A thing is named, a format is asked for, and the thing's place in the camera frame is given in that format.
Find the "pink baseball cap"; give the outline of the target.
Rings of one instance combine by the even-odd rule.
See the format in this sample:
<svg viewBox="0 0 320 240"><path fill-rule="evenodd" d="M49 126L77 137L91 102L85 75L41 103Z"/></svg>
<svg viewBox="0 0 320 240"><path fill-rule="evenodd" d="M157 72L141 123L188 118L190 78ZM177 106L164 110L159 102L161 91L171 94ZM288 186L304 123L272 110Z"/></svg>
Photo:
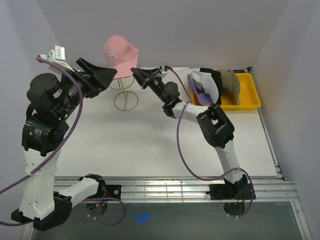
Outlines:
<svg viewBox="0 0 320 240"><path fill-rule="evenodd" d="M109 66L117 70L114 79L133 75L131 68L138 65L139 50L121 35L113 35L103 46L103 54Z"/></svg>

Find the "black baseball cap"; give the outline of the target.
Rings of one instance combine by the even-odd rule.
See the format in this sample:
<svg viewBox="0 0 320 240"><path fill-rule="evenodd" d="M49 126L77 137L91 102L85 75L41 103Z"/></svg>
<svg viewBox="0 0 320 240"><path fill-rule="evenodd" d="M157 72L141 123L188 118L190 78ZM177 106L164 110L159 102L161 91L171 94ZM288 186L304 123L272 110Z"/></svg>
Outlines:
<svg viewBox="0 0 320 240"><path fill-rule="evenodd" d="M216 70L213 70L211 68L204 68L204 67L201 67L199 71L203 72L203 73L210 73L211 74L212 78L214 79L214 81L217 85L218 91L219 91L219 98L218 98L218 101L216 104L221 105L222 104L221 96L223 93L221 74Z"/></svg>

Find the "beige baseball cap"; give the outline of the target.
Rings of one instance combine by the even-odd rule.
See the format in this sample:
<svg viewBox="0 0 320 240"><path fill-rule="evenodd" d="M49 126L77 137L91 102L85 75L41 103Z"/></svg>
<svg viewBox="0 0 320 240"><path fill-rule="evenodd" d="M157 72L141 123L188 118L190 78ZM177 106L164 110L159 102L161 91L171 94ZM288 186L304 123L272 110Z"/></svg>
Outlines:
<svg viewBox="0 0 320 240"><path fill-rule="evenodd" d="M222 81L222 91L226 94L232 95L237 105L241 104L240 81L232 69L218 69Z"/></svg>

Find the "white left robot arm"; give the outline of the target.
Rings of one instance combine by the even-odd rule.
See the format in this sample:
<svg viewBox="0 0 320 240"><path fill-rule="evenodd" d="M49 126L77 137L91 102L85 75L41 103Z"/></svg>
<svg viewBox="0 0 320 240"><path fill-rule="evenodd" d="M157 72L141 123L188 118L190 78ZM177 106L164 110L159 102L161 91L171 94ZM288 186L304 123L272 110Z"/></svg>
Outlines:
<svg viewBox="0 0 320 240"><path fill-rule="evenodd" d="M86 199L100 200L106 195L106 183L97 174L88 174L61 191L54 191L56 167L61 148L74 131L67 124L73 112L80 114L85 98L94 98L105 91L116 69L77 60L80 70L35 76L26 96L30 102L22 129L25 157L25 187L20 207L11 219L20 224L32 223L39 231L63 224L73 207Z"/></svg>

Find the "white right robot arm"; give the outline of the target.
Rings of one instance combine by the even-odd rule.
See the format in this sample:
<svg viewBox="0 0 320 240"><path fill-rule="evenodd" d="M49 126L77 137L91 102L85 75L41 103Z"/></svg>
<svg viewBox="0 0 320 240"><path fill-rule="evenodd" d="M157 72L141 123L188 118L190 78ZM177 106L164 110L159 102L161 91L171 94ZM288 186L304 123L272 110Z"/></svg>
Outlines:
<svg viewBox="0 0 320 240"><path fill-rule="evenodd" d="M254 199L252 181L240 168L234 148L235 127L222 108L214 103L208 107L193 105L180 99L178 85L162 80L162 69L131 68L142 89L150 88L163 102L167 117L191 121L199 125L206 142L217 152L223 174L223 184L210 184L207 194L212 200Z"/></svg>

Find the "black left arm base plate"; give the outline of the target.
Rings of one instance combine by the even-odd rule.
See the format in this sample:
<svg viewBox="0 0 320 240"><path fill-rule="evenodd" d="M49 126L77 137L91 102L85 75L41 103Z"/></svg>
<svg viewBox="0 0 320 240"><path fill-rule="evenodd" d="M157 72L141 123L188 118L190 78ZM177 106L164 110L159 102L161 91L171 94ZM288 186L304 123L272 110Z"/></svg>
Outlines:
<svg viewBox="0 0 320 240"><path fill-rule="evenodd" d="M105 186L105 197L121 199L122 186L120 184L108 184Z"/></svg>

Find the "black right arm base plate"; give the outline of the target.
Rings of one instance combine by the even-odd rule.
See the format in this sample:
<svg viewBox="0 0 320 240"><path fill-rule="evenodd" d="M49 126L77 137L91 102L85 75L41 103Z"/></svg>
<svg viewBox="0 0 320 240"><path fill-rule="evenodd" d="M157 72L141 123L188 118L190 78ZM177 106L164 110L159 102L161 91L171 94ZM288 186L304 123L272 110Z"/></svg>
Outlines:
<svg viewBox="0 0 320 240"><path fill-rule="evenodd" d="M252 191L252 184L248 183L241 189L236 189L233 186L227 184L210 184L209 190L206 192L210 195L211 200L236 200L245 199L250 200L256 199L256 194Z"/></svg>

